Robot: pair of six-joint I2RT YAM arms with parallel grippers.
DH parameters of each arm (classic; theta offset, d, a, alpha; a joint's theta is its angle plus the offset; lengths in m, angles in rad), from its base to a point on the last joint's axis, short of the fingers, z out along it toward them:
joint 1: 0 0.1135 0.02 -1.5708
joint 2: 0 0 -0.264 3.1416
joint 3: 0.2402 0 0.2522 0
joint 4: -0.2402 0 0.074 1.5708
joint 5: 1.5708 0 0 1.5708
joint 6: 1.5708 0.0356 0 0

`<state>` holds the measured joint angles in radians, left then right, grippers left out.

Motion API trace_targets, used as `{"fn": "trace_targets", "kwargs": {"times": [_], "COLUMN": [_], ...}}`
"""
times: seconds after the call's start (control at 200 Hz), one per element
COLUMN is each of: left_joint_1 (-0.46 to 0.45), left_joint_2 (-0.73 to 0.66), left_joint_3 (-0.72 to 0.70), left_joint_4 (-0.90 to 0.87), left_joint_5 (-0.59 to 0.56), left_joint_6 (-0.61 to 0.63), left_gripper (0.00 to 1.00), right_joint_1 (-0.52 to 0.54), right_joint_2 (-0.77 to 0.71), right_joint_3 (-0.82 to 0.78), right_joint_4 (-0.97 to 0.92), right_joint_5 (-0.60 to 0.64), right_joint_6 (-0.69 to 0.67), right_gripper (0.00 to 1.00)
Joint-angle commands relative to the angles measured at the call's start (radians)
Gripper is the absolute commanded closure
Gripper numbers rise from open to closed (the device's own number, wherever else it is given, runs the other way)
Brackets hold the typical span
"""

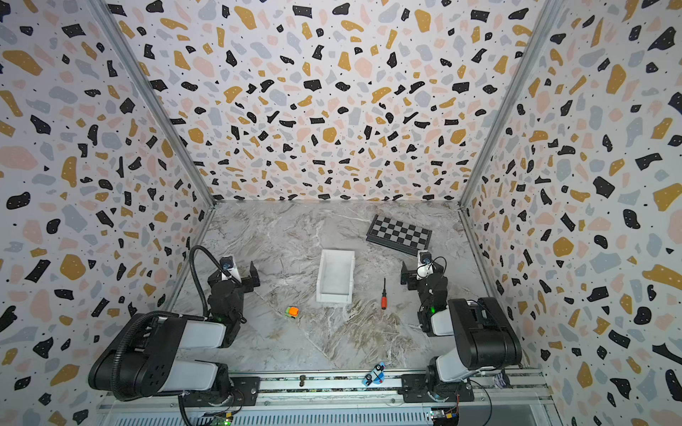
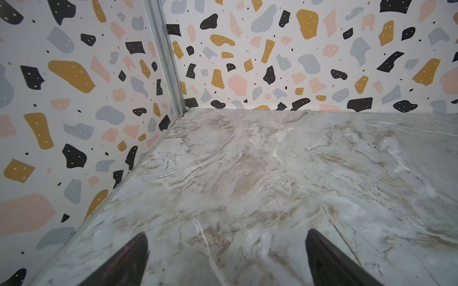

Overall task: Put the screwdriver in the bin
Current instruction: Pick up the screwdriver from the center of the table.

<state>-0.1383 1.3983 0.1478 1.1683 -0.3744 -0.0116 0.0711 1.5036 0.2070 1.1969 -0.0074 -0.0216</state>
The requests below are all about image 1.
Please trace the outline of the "red handled screwdriver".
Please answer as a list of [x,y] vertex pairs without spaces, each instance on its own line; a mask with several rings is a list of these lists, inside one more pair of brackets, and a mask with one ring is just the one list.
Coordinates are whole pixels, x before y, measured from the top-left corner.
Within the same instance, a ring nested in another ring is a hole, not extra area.
[[386,291],[386,279],[383,281],[383,288],[382,288],[382,294],[381,294],[381,309],[385,311],[388,306],[388,299],[387,299],[387,291]]

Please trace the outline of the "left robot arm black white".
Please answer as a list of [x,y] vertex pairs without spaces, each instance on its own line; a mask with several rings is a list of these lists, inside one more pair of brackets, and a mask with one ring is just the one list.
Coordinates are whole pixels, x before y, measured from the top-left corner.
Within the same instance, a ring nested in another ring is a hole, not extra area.
[[218,405],[233,397],[227,365],[181,360],[178,352],[231,346],[247,322],[244,296],[260,286],[259,273],[250,263],[249,275],[241,277],[234,259],[223,257],[208,283],[208,315],[134,314],[93,364],[88,385],[120,401],[184,395]]

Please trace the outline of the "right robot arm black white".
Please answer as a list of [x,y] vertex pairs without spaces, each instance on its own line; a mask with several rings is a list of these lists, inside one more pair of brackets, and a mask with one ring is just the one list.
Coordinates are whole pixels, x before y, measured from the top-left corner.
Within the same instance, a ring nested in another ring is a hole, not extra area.
[[427,262],[415,270],[401,267],[401,284],[417,291],[417,319],[428,337],[452,337],[454,348],[434,357],[426,372],[403,375],[400,394],[406,403],[472,402],[468,380],[478,374],[519,365],[516,336],[497,300],[448,297],[446,267]]

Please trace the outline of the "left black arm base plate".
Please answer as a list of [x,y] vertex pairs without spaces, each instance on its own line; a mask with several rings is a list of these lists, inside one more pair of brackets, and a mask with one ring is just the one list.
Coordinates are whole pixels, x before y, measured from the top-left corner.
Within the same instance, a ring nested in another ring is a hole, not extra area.
[[248,408],[255,406],[259,395],[259,376],[230,376],[209,390],[190,392],[184,397],[186,408]]

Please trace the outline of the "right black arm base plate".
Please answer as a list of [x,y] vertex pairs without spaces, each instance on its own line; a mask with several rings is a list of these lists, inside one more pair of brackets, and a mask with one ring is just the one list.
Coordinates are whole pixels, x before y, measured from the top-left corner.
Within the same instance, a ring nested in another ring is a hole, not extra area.
[[406,403],[473,402],[474,394],[469,383],[441,381],[433,372],[401,376],[398,394]]

